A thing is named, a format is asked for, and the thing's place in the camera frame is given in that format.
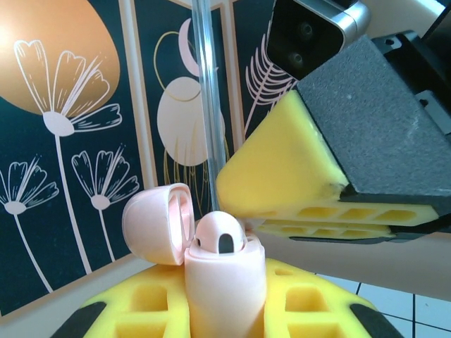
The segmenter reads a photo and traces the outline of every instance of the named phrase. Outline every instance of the earbud case lid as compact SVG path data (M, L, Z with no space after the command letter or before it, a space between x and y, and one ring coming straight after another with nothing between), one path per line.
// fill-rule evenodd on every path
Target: earbud case lid
M177 183L145 190L125 205L125 243L137 257L155 264L182 265L194 238L190 188Z

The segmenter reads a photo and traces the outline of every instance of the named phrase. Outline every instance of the earbud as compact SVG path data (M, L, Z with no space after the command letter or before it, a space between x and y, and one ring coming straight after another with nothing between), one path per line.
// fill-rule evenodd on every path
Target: earbud
M205 215L197 225L194 245L213 254L232 254L245 245L245 232L236 218L222 211Z

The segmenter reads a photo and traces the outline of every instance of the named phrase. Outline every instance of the crescent moon drawing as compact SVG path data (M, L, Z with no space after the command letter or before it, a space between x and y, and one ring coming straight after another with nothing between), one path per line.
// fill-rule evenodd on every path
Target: crescent moon drawing
M188 72L192 75L199 77L199 65L193 58L190 51L190 43L188 41L188 32L190 29L191 18L187 19L182 26L178 34L178 48L180 50L180 56L182 57L183 64Z

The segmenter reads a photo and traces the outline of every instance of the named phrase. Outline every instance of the white tile floor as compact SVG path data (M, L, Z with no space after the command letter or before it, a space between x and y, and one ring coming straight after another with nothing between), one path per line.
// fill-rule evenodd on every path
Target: white tile floor
M451 338L451 302L318 274L370 301L405 338Z

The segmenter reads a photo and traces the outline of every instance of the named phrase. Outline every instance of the gold line art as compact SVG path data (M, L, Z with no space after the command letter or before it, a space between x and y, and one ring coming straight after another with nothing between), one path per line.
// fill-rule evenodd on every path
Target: gold line art
M157 55L157 53L158 53L158 50L159 50L159 48L160 48L160 45L161 45L162 41L164 40L165 37L167 37L167 36L169 36L169 35L178 35L178 32L170 31L170 32L166 32L166 33L164 33L163 35L161 35L160 38L158 39L158 42L156 43L155 51L154 51L154 70L155 70L155 75L156 75L156 78L157 78L157 80L158 80L158 82L159 82L161 88L163 89L163 91L166 91L166 87L164 86L164 83L163 83L163 81L161 80L160 73L158 72L158 67L157 67L157 65L156 65L156 55ZM172 95L169 91L166 91L166 93L168 93L168 95L169 95L171 98L173 98L174 100L176 100L176 101L179 101L179 102L190 102L190 101L196 99L196 98L200 95L200 90L197 92L197 94L196 94L194 97L191 97L191 98L189 98L189 99L180 99L180 98L178 98L178 97Z

